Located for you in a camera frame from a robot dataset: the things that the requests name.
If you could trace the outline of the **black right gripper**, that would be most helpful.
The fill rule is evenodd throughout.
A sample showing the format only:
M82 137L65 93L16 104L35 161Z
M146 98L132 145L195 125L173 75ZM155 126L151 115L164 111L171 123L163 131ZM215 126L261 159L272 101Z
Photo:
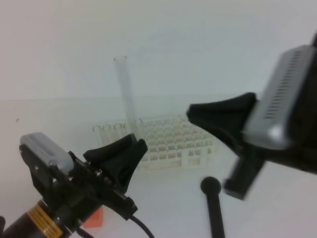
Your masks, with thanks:
M215 136L237 156L224 191L239 200L245 199L265 163L266 149L245 143L242 136L256 103L256 94L249 92L219 102L191 104L186 112L190 123Z

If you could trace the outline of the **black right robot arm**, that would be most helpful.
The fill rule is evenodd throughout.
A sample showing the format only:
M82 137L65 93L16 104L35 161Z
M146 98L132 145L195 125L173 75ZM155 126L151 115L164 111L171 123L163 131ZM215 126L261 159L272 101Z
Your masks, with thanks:
M285 51L260 98L253 92L191 104L190 123L225 144L238 161L225 192L243 200L265 162L317 172L317 41Z

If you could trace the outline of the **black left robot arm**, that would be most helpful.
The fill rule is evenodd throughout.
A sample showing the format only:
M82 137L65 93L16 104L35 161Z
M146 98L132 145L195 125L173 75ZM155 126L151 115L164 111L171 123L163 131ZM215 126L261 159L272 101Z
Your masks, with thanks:
M131 178L148 150L143 139L129 134L79 159L41 132L20 138L19 151L41 199L10 226L0 220L3 238L68 238L89 234L82 225L108 207L135 221L137 206L126 195Z

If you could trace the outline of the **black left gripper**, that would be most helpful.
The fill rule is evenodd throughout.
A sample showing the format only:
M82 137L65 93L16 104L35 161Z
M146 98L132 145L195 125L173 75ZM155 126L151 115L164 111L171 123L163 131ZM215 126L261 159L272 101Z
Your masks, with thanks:
M20 154L30 169L33 186L42 198L19 218L20 233L81 233L81 225L106 206L124 219L134 219L137 206L127 197L129 183L148 147L129 134L83 154L67 152L74 169L64 175L56 165L46 166L26 145Z

